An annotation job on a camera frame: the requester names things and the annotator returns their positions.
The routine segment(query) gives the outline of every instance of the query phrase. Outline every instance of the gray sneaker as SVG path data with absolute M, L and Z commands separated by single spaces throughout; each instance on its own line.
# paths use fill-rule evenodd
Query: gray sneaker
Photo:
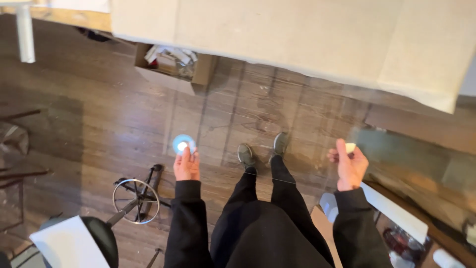
M 238 160 L 245 167 L 245 169 L 255 166 L 253 152 L 251 151 L 251 148 L 246 144 L 240 144 L 238 146 Z
M 269 165 L 271 165 L 271 159 L 275 155 L 280 155 L 281 157 L 284 157 L 284 153 L 286 152 L 286 148 L 288 147 L 288 134 L 285 132 L 281 132 L 278 135 L 276 135 L 276 138 L 274 138 L 274 144 L 273 144 L 273 154 L 269 158 Z

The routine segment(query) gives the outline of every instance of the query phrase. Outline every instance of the hand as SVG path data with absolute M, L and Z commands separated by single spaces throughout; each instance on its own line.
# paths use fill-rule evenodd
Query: hand
M 368 167 L 367 158 L 358 147 L 354 149 L 353 157 L 349 157 L 343 139 L 337 139 L 336 148 L 337 150 L 330 149 L 327 157 L 329 161 L 338 163 L 337 190 L 343 192 L 358 189 Z
M 195 151 L 190 155 L 190 147 L 185 147 L 183 155 L 177 154 L 174 162 L 174 175 L 177 181 L 200 180 L 200 156 Z

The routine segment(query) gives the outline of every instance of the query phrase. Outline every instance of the black sleeve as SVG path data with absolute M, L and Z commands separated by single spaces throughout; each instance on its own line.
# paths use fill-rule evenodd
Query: black sleeve
M 334 193 L 339 214 L 334 241 L 344 268 L 392 268 L 362 188 Z
M 199 181 L 177 181 L 165 268 L 213 267 L 208 251 L 207 211 Z

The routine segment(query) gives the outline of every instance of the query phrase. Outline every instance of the black pants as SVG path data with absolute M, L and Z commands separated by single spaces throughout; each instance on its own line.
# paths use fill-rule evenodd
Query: black pants
M 312 223 L 306 203 L 296 188 L 296 181 L 284 165 L 283 158 L 279 155 L 271 159 L 271 174 L 273 176 L 271 203 L 283 209 L 304 237 L 334 266 L 334 260 L 327 246 L 327 242 Z M 245 203 L 258 199 L 256 196 L 256 176 L 257 172 L 254 167 L 246 169 L 240 181 L 236 184 L 230 199 L 223 207 L 223 212 L 217 221 L 217 226 L 220 225 L 220 221 L 225 221 L 232 212 L 239 209 Z M 212 258 L 214 258 L 215 252 L 219 252 L 218 249 L 215 248 L 217 247 L 217 243 L 214 243 L 214 239 L 218 240 L 218 237 L 214 235 L 215 231 L 212 234 L 210 246 Z

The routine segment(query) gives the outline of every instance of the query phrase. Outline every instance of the black sweatshirt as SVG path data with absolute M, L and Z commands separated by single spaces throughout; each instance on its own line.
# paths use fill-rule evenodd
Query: black sweatshirt
M 205 202 L 199 181 L 177 181 L 165 268 L 212 268 Z M 344 268 L 391 268 L 364 191 L 335 192 L 334 241 Z M 242 207 L 244 227 L 227 268 L 332 268 L 281 208 L 264 201 Z

